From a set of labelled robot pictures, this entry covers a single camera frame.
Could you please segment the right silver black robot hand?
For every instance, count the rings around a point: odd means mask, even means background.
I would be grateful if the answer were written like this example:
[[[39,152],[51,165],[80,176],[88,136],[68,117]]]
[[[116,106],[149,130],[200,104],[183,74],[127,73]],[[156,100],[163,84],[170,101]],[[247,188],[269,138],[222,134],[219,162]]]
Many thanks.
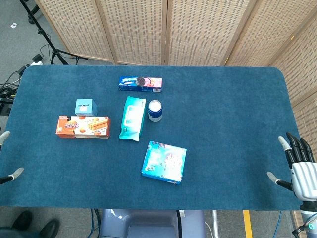
[[[288,140],[278,138],[287,159],[290,169],[291,181],[286,182],[277,178],[272,172],[266,174],[276,185],[294,192],[295,196],[303,202],[317,200],[317,163],[308,142],[286,133]]]

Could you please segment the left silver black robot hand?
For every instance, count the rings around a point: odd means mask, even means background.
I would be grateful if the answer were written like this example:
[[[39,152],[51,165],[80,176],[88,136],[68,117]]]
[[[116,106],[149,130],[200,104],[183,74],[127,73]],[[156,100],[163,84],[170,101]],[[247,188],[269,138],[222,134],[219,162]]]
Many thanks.
[[[1,136],[0,136],[0,148],[2,148],[4,142],[8,139],[8,137],[10,136],[10,132],[9,131],[5,131]],[[0,178],[0,184],[4,184],[10,181],[14,181],[16,178],[18,178],[22,172],[24,171],[23,167],[18,168],[14,173],[9,174],[5,177],[1,177]]]

